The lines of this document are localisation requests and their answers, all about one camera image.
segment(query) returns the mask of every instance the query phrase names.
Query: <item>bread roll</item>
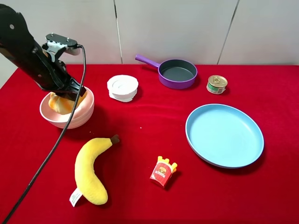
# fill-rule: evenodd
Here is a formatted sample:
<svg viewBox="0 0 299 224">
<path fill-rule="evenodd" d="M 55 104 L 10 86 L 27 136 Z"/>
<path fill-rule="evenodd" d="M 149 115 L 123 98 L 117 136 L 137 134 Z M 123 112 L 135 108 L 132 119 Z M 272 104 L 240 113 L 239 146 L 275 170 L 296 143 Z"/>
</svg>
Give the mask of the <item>bread roll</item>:
<svg viewBox="0 0 299 224">
<path fill-rule="evenodd" d="M 83 101 L 83 99 L 85 99 L 86 96 L 87 96 L 87 91 L 82 97 L 81 96 L 79 97 L 79 101 L 77 103 L 76 108 L 80 105 L 80 103 Z M 74 101 L 59 97 L 53 92 L 51 92 L 50 94 L 49 107 L 59 114 L 63 115 L 63 114 L 71 113 L 74 103 L 75 103 Z"/>
</svg>

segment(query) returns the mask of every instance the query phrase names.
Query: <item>black cable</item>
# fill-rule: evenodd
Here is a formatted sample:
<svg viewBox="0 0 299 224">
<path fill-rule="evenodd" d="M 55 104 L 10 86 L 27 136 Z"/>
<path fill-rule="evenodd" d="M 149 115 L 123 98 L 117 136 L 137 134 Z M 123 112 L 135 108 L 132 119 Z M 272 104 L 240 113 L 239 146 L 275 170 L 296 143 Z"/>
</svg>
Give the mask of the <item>black cable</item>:
<svg viewBox="0 0 299 224">
<path fill-rule="evenodd" d="M 67 123 L 65 124 L 59 138 L 57 139 L 54 147 L 52 148 L 52 150 L 50 151 L 50 153 L 47 155 L 46 159 L 43 161 L 43 163 L 41 164 L 41 166 L 39 167 L 39 169 L 37 170 L 36 174 L 34 174 L 33 178 L 31 179 L 30 183 L 28 184 L 28 186 L 26 187 L 25 191 L 23 192 L 23 194 L 21 195 L 21 197 L 19 198 L 19 200 L 17 201 L 17 203 L 14 205 L 14 207 L 11 209 L 11 211 L 9 212 L 8 216 L 4 219 L 3 224 L 6 224 L 9 219 L 11 218 L 11 216 L 13 215 L 13 213 L 16 211 L 16 209 L 19 207 L 19 205 L 21 204 L 21 202 L 23 201 L 23 199 L 25 198 L 26 194 L 28 193 L 28 191 L 30 190 L 30 188 L 32 187 L 33 183 L 36 181 L 38 175 L 40 174 L 40 172 L 42 171 L 42 169 L 44 168 L 44 166 L 46 165 L 46 163 L 49 161 L 50 157 L 53 155 L 53 153 L 55 152 L 56 148 L 58 147 L 62 137 L 64 136 L 64 133 L 66 132 L 72 117 L 74 116 L 74 112 L 77 106 L 77 103 L 79 101 L 79 97 L 80 97 L 80 92 L 81 89 L 83 87 L 83 82 L 84 82 L 84 78 L 85 78 L 85 73 L 86 73 L 86 56 L 85 56 L 85 49 L 83 47 L 83 45 L 78 45 L 79 48 L 82 49 L 83 51 L 83 65 L 84 65 L 84 70 L 83 70 L 83 75 L 82 75 L 82 79 L 81 79 L 81 83 L 80 83 L 80 87 L 78 90 L 78 94 L 76 96 L 76 100 L 73 106 L 73 109 L 71 111 L 70 114 L 70 118 L 68 119 Z"/>
</svg>

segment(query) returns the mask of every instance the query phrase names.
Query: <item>red fries carton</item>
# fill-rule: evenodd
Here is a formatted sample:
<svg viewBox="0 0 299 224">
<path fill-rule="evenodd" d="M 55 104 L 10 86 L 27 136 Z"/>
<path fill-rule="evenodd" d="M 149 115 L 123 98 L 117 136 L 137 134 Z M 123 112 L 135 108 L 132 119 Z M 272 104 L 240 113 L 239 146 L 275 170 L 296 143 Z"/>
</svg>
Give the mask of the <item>red fries carton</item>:
<svg viewBox="0 0 299 224">
<path fill-rule="evenodd" d="M 171 175 L 177 171 L 177 166 L 178 165 L 175 162 L 170 165 L 169 159 L 163 159 L 162 156 L 158 156 L 158 162 L 150 176 L 150 179 L 164 188 L 168 180 L 171 178 Z"/>
</svg>

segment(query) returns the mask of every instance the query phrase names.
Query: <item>can lid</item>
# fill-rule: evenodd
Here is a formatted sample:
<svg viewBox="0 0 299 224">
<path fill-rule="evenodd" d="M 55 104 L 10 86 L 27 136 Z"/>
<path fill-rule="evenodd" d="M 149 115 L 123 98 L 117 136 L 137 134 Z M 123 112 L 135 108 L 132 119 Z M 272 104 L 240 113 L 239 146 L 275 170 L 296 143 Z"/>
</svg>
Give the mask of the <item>can lid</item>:
<svg viewBox="0 0 299 224">
<path fill-rule="evenodd" d="M 210 76 L 208 81 L 212 86 L 215 86 L 218 88 L 225 87 L 228 84 L 228 81 L 226 80 L 226 78 L 222 77 L 222 76 Z"/>
<path fill-rule="evenodd" d="M 138 87 L 136 78 L 127 75 L 114 76 L 107 82 L 109 92 L 118 95 L 127 95 L 134 92 Z"/>
</svg>

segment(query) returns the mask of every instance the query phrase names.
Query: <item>white tag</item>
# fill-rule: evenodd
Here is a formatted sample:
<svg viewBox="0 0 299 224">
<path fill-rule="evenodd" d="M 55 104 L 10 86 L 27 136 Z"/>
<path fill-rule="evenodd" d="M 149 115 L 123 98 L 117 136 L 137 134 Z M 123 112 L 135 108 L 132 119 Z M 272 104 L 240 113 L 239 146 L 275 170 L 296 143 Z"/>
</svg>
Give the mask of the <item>white tag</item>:
<svg viewBox="0 0 299 224">
<path fill-rule="evenodd" d="M 78 188 L 76 188 L 70 197 L 70 202 L 73 207 L 75 207 L 75 204 L 77 203 L 77 201 L 80 199 L 81 196 L 82 196 L 81 191 Z"/>
</svg>

